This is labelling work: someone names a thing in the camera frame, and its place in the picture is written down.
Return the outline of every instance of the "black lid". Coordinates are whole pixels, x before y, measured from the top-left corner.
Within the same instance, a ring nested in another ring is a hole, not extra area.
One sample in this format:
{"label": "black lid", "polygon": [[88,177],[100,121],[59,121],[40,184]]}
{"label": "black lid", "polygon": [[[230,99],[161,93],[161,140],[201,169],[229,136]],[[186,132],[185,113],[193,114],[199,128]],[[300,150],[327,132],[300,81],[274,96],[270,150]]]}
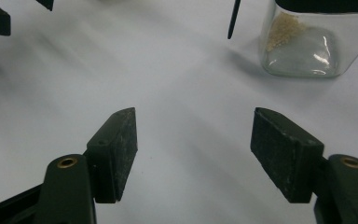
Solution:
{"label": "black lid", "polygon": [[283,9],[301,13],[356,13],[358,0],[275,0]]}

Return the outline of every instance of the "glass jar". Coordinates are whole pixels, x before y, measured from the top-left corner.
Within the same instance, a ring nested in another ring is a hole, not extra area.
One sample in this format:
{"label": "glass jar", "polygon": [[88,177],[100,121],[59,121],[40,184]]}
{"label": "glass jar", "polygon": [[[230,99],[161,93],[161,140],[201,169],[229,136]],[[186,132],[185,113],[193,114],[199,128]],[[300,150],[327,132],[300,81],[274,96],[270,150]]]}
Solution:
{"label": "glass jar", "polygon": [[260,61],[284,77],[336,77],[358,56],[358,0],[270,0]]}

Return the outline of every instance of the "tabletop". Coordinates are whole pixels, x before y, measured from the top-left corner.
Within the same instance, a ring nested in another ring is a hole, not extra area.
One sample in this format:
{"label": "tabletop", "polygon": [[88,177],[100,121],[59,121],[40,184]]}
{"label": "tabletop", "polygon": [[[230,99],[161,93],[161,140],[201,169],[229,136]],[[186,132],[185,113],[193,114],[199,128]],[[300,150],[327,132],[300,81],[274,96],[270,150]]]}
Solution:
{"label": "tabletop", "polygon": [[135,107],[138,153],[121,202],[98,223],[315,223],[250,149],[256,107],[358,158],[358,58],[335,78],[275,77],[258,59],[268,1],[4,1],[0,36],[0,202],[82,154],[114,112]]}

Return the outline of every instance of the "beige granules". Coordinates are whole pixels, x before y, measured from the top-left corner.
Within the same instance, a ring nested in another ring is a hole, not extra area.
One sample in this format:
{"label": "beige granules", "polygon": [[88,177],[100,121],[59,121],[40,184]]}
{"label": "beige granules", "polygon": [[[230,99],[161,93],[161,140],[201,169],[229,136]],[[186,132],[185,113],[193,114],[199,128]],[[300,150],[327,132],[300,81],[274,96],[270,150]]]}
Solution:
{"label": "beige granules", "polygon": [[299,35],[305,29],[305,25],[298,21],[297,16],[281,13],[275,18],[269,30],[267,51],[287,44],[291,38]]}

